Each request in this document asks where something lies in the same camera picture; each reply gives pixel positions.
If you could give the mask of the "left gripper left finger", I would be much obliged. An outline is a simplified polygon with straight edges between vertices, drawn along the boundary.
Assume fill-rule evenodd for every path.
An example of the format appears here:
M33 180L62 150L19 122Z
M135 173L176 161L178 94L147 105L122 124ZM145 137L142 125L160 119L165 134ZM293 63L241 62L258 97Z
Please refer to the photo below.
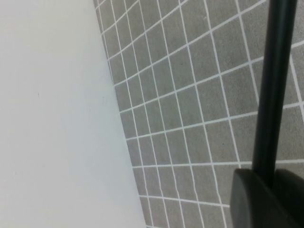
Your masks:
M230 214L235 228L295 228L275 194L249 169L233 174Z

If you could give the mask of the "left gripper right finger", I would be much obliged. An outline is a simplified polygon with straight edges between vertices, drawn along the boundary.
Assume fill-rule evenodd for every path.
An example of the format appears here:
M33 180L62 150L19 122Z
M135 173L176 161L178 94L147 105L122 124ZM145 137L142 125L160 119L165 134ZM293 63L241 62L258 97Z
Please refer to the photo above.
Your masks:
M272 190L292 219L304 227L304 180L285 169L276 169Z

